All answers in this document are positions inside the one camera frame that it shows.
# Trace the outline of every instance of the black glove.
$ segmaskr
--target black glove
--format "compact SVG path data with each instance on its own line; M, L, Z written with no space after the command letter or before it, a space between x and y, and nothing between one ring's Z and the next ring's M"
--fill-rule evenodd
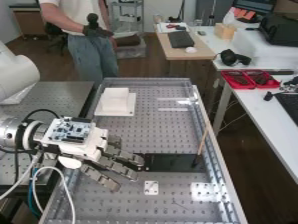
M97 27L96 29L92 29L90 26L84 26L83 34L86 37L112 37L114 35L113 32L104 30L101 27Z

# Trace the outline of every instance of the optical breadboard table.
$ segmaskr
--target optical breadboard table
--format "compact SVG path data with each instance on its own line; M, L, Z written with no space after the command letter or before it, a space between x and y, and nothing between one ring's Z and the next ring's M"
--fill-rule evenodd
M3 106L5 114L24 118L37 109L51 109L59 115L77 117L84 111L84 105L93 87L92 82L39 82L20 104ZM40 112L33 119L51 123L53 115ZM56 160L45 160L44 166L56 166ZM27 170L31 160L28 155L19 154L20 176ZM47 171L39 178L37 190L47 191L52 178L52 171ZM0 190L3 192L15 181L15 155L0 152ZM28 191L28 181L23 182L15 193Z
M145 157L153 153L150 162L160 156L194 158L208 115L189 79L105 79L90 107L90 117L106 87L128 87L132 93L137 93L134 117L94 118L100 128L121 136L122 149ZM190 167L190 164L178 163L177 171L157 172L148 166L150 162L138 172L137 182L104 171L121 183L116 193L110 193L81 171L65 170L76 223L247 223L212 130L198 171L181 172L184 167L180 166ZM145 181L158 183L157 195L145 194ZM67 224L71 219L69 202L57 184L40 224Z

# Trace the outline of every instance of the red tray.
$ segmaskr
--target red tray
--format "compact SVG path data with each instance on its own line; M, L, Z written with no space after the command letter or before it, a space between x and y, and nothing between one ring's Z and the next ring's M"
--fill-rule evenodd
M271 75L262 71L262 70L245 70L245 75L250 77L250 79L254 81L257 88L259 89L274 89L279 88L281 83L271 77ZM257 78L263 78L266 80L266 83L259 84L257 83Z
M255 83L249 76L238 70L222 71L221 75L233 89L254 89Z

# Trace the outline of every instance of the cardboard box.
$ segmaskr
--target cardboard box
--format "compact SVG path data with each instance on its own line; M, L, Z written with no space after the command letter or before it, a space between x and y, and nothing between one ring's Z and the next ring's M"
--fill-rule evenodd
M224 25L222 23L216 24L216 29L214 29L214 34L221 38L221 39L228 39L232 40L234 37L234 32L237 28L233 25Z

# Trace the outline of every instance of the black object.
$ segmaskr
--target black object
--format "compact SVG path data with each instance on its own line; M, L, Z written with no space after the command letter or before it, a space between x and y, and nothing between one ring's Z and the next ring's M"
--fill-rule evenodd
M186 30L186 27L184 27L184 26L177 26L177 27L176 27L176 30L182 30L182 31L184 31L184 30Z
M255 31L255 30L258 30L258 28L246 28L245 30L247 30L247 31Z
M239 9L247 9L258 14L267 14L274 10L277 0L234 0L233 6Z
M291 81L283 83L285 86L297 85L297 84L298 84L298 77L295 77Z
M206 171L204 157L194 154L146 153L144 168L146 172L202 173Z
M222 63L228 66L233 66L237 62L243 65L249 65L251 62L251 58L245 55L235 54L230 49L221 52L221 60Z
M181 23L184 21L184 10L185 10L185 0L182 0L178 17L177 18L172 16L169 17L170 23Z
M270 101L273 99L273 93L271 92L267 92L266 96L263 97L263 100L265 101Z
M52 23L45 23L44 30L52 39L60 37L60 40L48 46L47 52L49 52L53 47L57 47L60 49L60 55L63 56L64 48L68 45L68 34Z
M173 48L188 48L194 46L194 41L188 31L177 31L168 34Z
M113 32L104 30L98 25L98 16L94 13L90 13L86 16L89 24L84 26L83 34L88 37L112 37Z
M298 47L298 14L274 13L266 15L259 31L273 45Z
M278 93L274 95L293 121L298 125L298 94Z

